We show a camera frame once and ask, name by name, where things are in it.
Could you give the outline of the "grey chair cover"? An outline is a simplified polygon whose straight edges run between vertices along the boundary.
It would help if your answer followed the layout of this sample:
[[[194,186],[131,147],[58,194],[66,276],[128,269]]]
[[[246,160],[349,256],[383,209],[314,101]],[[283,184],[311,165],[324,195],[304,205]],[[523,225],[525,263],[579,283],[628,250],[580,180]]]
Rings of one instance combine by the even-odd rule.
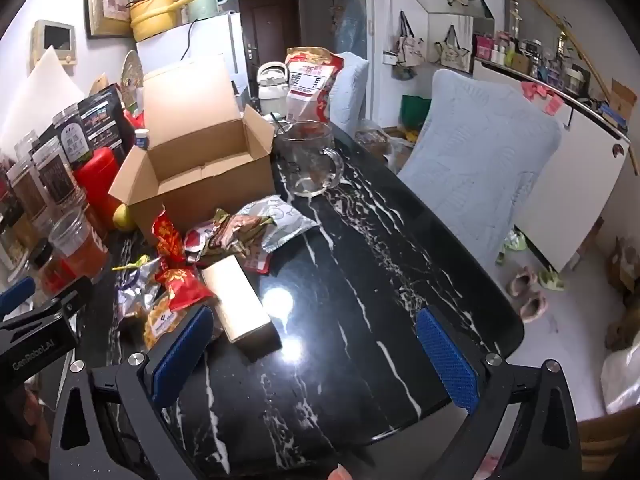
[[[399,179],[485,268],[559,148],[556,120],[506,84],[436,70],[432,102]]]
[[[352,138],[366,96],[369,62],[352,52],[337,55],[344,62],[330,91],[330,122]]]

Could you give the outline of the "clear jar red label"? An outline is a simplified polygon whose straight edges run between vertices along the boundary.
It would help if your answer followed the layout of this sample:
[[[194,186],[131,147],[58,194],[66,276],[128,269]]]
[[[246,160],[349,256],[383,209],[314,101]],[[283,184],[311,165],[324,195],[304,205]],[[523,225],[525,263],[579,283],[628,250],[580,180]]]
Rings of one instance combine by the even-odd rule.
[[[49,240],[77,276],[96,281],[106,267],[108,250],[79,207],[55,223]]]

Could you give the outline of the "white grey snack packet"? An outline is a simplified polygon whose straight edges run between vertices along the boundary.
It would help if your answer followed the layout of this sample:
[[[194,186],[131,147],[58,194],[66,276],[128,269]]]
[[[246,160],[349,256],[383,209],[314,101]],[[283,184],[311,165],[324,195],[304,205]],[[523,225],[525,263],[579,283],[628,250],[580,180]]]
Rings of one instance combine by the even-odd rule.
[[[237,214],[270,218],[260,247],[267,254],[275,252],[294,237],[316,228],[319,223],[301,214],[294,206],[282,200],[279,195],[270,195],[255,200],[241,209]]]

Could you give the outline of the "red gold snack packet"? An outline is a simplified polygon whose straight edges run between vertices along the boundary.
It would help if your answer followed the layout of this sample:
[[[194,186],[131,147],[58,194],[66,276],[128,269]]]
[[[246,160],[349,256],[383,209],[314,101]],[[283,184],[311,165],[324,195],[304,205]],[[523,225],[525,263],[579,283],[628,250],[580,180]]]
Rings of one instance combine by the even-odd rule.
[[[155,274],[155,281],[165,287],[169,310],[182,311],[213,299],[214,293],[198,277],[194,267],[186,262],[182,235],[166,209],[153,221],[151,232],[156,238],[156,249],[160,256],[160,268]]]

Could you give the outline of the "waffle snack packet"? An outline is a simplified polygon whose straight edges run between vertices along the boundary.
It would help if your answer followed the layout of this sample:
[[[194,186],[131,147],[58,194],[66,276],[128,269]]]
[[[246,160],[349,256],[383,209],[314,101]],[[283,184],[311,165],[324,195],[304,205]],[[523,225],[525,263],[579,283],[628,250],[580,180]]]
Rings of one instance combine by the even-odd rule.
[[[188,311],[194,307],[194,304],[190,304],[190,306],[173,311],[169,307],[169,301],[169,295],[165,292],[157,299],[146,317],[143,331],[146,350],[151,350],[161,336],[173,332]]]

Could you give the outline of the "red canister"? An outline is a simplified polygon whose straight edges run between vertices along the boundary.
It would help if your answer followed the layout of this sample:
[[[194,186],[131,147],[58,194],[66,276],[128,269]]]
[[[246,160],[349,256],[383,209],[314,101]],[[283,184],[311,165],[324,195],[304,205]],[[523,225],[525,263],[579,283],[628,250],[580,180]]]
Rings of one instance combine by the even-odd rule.
[[[115,229],[113,214],[120,205],[110,194],[118,170],[119,164],[110,148],[98,148],[88,162],[74,170],[78,185],[85,190],[88,203],[107,231]]]

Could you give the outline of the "silver purple snack packet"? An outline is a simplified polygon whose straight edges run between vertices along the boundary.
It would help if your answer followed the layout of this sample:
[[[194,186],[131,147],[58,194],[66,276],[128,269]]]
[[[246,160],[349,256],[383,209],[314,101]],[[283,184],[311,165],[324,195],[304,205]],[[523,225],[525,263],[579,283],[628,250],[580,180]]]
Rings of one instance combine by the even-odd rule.
[[[160,258],[140,269],[119,271],[122,276],[116,285],[115,314],[119,323],[130,318],[146,318],[160,291],[155,275],[160,270]]]

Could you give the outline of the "pink slippers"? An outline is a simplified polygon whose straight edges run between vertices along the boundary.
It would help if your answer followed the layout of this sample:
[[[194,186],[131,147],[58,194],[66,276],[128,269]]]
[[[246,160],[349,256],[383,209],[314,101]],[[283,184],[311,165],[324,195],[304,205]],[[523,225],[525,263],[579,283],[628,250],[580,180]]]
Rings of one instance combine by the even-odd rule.
[[[506,284],[506,292],[513,299],[521,299],[518,315],[524,323],[531,323],[541,318],[548,309],[548,300],[540,291],[535,290],[538,276],[528,266],[523,266],[514,278]]]

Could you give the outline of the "gold rectangular box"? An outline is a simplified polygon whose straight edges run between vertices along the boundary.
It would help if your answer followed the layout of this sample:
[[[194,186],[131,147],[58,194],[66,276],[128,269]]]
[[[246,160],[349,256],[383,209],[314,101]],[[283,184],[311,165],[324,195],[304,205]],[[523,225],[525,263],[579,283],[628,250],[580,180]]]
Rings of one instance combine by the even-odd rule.
[[[215,310],[230,344],[256,361],[281,348],[281,339],[235,256],[201,270],[216,296]]]

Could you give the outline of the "white mini fridge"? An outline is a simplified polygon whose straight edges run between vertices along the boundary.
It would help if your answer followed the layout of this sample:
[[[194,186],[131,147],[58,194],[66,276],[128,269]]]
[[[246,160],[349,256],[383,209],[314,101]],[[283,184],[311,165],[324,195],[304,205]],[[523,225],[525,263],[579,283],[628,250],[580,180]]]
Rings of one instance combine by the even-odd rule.
[[[225,13],[180,25],[137,43],[143,71],[177,61],[224,68],[230,75],[236,96],[250,98],[241,14]]]

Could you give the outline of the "grey chair cover near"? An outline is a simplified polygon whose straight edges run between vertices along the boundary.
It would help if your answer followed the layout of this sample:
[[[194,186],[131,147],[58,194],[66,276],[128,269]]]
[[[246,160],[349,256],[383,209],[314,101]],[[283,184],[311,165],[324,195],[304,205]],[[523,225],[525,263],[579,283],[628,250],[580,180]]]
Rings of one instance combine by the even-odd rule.
[[[506,84],[436,70],[432,102],[399,179],[485,268],[559,148],[556,120]]]

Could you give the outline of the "wall intercom panel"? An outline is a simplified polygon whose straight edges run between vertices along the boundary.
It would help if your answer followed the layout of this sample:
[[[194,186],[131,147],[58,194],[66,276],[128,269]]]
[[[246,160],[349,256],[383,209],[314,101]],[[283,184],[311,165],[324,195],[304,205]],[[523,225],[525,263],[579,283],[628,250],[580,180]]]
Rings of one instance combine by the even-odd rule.
[[[49,49],[63,66],[74,66],[77,63],[75,27],[47,20],[36,21],[32,28],[30,67],[34,68]]]

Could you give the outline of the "tote bag right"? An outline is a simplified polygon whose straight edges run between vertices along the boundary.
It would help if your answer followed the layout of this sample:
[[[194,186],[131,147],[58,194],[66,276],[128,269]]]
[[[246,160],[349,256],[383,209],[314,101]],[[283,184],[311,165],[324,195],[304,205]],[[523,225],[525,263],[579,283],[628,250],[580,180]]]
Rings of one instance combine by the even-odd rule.
[[[435,42],[434,47],[440,66],[461,73],[470,70],[471,51],[460,44],[454,25],[449,26],[444,40]]]

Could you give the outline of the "green lollipop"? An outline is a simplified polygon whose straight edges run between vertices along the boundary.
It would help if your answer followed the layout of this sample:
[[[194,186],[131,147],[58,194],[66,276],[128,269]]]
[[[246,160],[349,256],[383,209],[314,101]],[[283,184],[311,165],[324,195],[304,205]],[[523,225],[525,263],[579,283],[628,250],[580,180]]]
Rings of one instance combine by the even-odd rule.
[[[125,270],[134,270],[140,269],[142,266],[145,266],[147,263],[151,261],[151,257],[148,255],[142,255],[138,260],[133,262],[128,262],[123,264],[122,266],[113,266],[113,272],[125,271]]]

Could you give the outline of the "dark label jar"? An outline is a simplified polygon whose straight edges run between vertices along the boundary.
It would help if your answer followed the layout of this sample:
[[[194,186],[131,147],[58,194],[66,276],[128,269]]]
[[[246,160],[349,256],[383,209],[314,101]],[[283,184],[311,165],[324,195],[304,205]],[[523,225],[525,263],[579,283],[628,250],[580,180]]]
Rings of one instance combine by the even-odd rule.
[[[62,144],[56,136],[42,144],[32,154],[32,161],[43,186],[58,206],[62,206],[76,195],[77,182],[70,169],[70,163],[66,158]]]

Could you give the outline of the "tote bag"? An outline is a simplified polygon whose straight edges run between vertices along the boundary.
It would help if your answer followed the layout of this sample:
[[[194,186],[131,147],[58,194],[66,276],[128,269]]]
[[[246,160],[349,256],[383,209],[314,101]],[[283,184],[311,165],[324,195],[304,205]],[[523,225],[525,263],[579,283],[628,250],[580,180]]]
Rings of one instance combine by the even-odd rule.
[[[444,40],[435,42],[434,47],[440,66],[461,73],[470,70],[471,51],[460,44],[454,25],[449,26]]]
[[[404,11],[399,12],[396,53],[398,64],[405,67],[416,67],[426,62],[426,44],[414,34]]]

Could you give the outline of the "yellow saucepan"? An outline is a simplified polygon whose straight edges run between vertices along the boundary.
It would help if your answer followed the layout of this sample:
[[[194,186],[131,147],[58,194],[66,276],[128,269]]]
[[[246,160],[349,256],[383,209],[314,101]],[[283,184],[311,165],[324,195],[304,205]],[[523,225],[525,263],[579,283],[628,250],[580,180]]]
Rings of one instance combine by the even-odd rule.
[[[138,0],[130,8],[134,40],[142,42],[177,26],[177,12],[196,0]]]

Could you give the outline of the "clear glass mug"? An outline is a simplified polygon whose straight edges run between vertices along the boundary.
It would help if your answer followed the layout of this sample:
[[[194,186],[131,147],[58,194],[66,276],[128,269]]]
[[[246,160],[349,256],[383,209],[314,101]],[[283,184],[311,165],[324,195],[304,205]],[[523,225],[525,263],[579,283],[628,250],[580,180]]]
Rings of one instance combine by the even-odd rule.
[[[340,184],[344,160],[324,122],[296,122],[276,136],[288,190],[295,196],[314,197]]]

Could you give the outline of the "small white blue bottle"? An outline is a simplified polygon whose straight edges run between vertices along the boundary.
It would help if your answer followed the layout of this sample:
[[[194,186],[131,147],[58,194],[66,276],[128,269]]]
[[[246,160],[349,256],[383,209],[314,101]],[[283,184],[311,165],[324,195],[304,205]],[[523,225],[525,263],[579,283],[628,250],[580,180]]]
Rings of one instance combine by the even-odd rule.
[[[150,138],[149,130],[145,128],[137,128],[134,130],[134,145],[146,151],[149,148]]]

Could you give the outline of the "open cardboard box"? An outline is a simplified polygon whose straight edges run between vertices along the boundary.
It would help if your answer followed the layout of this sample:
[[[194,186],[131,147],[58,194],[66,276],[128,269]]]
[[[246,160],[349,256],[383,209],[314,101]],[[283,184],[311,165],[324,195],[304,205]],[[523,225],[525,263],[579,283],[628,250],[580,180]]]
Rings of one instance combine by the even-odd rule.
[[[272,125],[239,107],[229,74],[180,61],[143,81],[148,148],[134,146],[111,185],[149,244],[161,212],[180,232],[274,194]]]

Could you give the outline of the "tote bag left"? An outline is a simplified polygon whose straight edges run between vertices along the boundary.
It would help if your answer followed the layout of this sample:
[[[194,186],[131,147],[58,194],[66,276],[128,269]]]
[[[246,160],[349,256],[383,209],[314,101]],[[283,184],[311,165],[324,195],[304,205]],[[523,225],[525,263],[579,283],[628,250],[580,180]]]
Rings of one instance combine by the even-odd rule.
[[[426,44],[414,34],[404,11],[399,12],[396,53],[398,64],[405,67],[416,67],[426,62]]]

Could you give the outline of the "yellow lemon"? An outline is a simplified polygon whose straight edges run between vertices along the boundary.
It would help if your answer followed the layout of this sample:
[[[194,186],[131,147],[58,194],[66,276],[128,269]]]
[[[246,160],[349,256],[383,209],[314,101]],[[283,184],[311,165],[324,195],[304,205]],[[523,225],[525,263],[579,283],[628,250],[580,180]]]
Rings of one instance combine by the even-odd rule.
[[[128,206],[120,204],[114,211],[112,221],[120,232],[129,233],[137,229],[137,223],[131,217]]]

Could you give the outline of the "white thermos kettle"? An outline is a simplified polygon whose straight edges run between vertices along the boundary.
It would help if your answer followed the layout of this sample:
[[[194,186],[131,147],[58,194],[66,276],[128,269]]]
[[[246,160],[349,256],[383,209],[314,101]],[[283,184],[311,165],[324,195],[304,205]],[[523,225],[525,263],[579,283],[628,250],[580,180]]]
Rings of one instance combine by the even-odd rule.
[[[282,62],[268,62],[258,68],[256,81],[258,100],[262,114],[286,116],[288,96],[288,68]]]

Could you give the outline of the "grey chair cover far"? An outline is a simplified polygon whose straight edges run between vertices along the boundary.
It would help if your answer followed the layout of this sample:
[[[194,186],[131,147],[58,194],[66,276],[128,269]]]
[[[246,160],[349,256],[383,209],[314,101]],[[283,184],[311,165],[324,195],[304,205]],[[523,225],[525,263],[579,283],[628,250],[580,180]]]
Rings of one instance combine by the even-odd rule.
[[[330,91],[330,122],[352,138],[366,96],[369,62],[352,52],[337,55],[344,62]]]

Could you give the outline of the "cashew nut bag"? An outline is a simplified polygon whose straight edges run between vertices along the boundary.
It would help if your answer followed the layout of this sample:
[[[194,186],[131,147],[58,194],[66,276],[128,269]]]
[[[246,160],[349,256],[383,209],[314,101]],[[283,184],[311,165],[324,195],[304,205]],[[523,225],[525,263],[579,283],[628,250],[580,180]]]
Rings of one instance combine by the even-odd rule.
[[[288,48],[286,115],[289,122],[330,121],[330,92],[344,60],[322,47]]]

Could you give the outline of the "brown gold snack packet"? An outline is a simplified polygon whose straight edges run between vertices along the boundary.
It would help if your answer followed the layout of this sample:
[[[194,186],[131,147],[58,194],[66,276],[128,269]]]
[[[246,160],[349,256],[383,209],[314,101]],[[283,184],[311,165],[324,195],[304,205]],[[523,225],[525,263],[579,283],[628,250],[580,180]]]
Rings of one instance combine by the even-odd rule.
[[[186,262],[204,269],[229,256],[245,259],[250,248],[273,225],[271,217],[228,214],[218,208],[213,219],[186,232],[183,239]]]

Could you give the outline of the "woven round mat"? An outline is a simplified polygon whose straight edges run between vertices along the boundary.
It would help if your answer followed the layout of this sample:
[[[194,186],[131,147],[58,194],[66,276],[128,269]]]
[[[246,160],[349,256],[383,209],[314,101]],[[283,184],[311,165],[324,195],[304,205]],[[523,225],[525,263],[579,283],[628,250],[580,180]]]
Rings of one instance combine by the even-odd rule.
[[[126,110],[131,114],[139,108],[138,97],[141,96],[143,87],[143,70],[138,52],[130,50],[127,52],[124,62],[122,62],[122,71],[120,72],[120,93],[122,94],[122,102]]]

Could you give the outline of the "white foam board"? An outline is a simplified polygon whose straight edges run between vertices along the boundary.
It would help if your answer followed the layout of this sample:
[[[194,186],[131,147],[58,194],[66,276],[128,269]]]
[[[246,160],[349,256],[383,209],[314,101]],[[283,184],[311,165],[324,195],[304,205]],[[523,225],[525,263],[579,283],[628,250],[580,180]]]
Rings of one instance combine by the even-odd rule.
[[[2,153],[17,159],[18,142],[32,131],[37,136],[43,134],[56,114],[86,96],[68,76],[53,48],[47,49],[24,84],[2,92]]]

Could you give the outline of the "black snack pouch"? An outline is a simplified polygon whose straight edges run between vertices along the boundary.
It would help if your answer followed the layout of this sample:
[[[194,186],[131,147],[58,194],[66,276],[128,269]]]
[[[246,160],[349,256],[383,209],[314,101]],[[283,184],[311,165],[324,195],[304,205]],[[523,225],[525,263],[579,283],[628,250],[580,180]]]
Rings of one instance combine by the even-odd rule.
[[[63,141],[62,128],[68,122],[77,122],[85,136],[85,140],[80,142],[81,146],[87,145],[92,152],[109,148],[116,162],[121,165],[134,144],[134,127],[128,122],[124,111],[118,84],[109,84],[55,114],[50,127],[39,137],[39,142],[43,144],[54,136]]]

